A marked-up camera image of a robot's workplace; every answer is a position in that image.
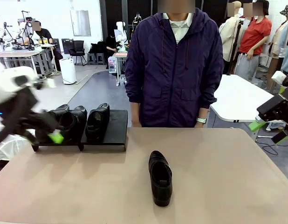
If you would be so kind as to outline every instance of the black shoe rack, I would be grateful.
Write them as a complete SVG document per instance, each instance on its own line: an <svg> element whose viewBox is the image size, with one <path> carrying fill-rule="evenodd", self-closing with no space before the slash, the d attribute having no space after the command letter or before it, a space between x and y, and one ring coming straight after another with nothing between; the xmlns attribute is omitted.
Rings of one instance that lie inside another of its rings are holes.
<svg viewBox="0 0 288 224"><path fill-rule="evenodd" d="M62 146L78 146L80 151L86 147L89 150L96 150L100 146L100 150L105 148L106 151L124 152L126 150L126 132L127 132L128 112L125 110L110 110L110 120L104 136L95 142L89 142L85 134L86 122L81 125L81 129L77 130L75 139L64 142L62 144L41 143L39 146L62 147ZM32 145L35 152L39 146Z"/></svg>

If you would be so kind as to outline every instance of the hat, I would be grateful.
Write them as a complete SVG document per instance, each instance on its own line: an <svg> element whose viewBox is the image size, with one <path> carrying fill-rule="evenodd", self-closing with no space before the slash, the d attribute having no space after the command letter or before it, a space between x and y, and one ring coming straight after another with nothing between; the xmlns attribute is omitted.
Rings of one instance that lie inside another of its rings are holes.
<svg viewBox="0 0 288 224"><path fill-rule="evenodd" d="M280 12L281 15L288 16L288 5L286 5L285 9Z"/></svg>
<svg viewBox="0 0 288 224"><path fill-rule="evenodd" d="M262 2L263 3L263 12L265 15L269 15L268 9L269 9L269 1L267 0L257 0L256 2Z"/></svg>

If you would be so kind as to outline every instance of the beige coat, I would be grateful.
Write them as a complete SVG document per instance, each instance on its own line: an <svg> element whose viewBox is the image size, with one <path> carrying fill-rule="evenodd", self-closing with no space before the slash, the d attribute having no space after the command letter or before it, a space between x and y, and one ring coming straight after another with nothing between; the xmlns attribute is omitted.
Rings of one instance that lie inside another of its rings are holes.
<svg viewBox="0 0 288 224"><path fill-rule="evenodd" d="M239 24L238 17L239 17L239 14L235 15L234 17L229 18L228 20L226 20L225 23L223 23L219 27L219 33L220 33L220 37L222 38L222 43L223 43L223 58L227 62L230 61L230 57L232 54L233 44L234 44L236 33L237 33L237 26ZM243 30L243 26L241 26L239 37L241 36L242 30ZM240 38L238 38L236 49L239 47L239 43L240 43L239 41L240 41Z"/></svg>
<svg viewBox="0 0 288 224"><path fill-rule="evenodd" d="M272 40L271 40L271 44L273 45L271 48L271 53L270 56L272 58L278 58L279 54L280 54L280 47L279 46L279 40L282 34L282 31L284 30L284 28L288 25L288 21L285 22L283 25L281 25L279 27L279 29L276 31L276 33L274 34Z"/></svg>

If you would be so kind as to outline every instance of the hand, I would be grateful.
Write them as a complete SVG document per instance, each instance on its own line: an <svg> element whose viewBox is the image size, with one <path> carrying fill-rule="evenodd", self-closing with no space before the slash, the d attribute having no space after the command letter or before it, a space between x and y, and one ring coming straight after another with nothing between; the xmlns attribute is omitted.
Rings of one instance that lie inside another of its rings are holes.
<svg viewBox="0 0 288 224"><path fill-rule="evenodd" d="M195 125L195 128L203 128L203 127L204 127L204 124L201 122L197 122Z"/></svg>
<svg viewBox="0 0 288 224"><path fill-rule="evenodd" d="M247 53L247 60L251 60L254 55L254 50L250 49Z"/></svg>
<svg viewBox="0 0 288 224"><path fill-rule="evenodd" d="M131 122L131 126L132 127L142 127L140 121L132 121Z"/></svg>

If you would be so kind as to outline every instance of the stool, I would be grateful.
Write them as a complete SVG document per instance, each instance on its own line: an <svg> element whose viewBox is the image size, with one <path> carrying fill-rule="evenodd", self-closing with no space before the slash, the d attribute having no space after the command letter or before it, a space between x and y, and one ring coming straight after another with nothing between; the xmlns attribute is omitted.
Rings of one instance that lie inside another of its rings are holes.
<svg viewBox="0 0 288 224"><path fill-rule="evenodd" d="M87 64L96 65L96 56L95 54L88 54Z"/></svg>
<svg viewBox="0 0 288 224"><path fill-rule="evenodd" d="M105 57L104 57L103 53L97 53L96 54L96 64L106 65Z"/></svg>

